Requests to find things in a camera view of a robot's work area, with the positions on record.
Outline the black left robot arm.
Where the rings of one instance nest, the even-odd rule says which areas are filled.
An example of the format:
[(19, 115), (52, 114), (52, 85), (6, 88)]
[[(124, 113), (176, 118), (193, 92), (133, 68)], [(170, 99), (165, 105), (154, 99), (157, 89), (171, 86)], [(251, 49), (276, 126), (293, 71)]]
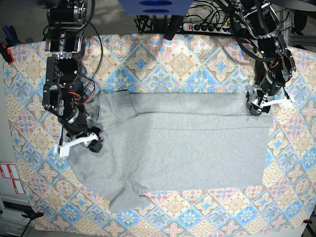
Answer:
[[(261, 56), (245, 48), (237, 34), (235, 20), (242, 23), (257, 40)], [(247, 93), (246, 107), (254, 116), (268, 113), (272, 104), (268, 99), (285, 88), (296, 70), (293, 56), (281, 32), (280, 21), (267, 0), (234, 0), (230, 23), (242, 51), (256, 61), (256, 80), (252, 91)]]

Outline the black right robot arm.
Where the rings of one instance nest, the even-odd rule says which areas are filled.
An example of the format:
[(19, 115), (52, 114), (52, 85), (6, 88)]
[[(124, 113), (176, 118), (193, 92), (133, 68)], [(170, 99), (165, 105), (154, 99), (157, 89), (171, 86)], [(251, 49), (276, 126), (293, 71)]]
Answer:
[(70, 148), (82, 144), (97, 153), (102, 148), (101, 130), (93, 125), (84, 105), (93, 96), (79, 81), (79, 64), (83, 32), (95, 13), (95, 1), (52, 0), (46, 3), (48, 25), (43, 30), (45, 50), (51, 56), (46, 61), (45, 83), (42, 89), (44, 109), (57, 117), (62, 125), (55, 152), (66, 157)]

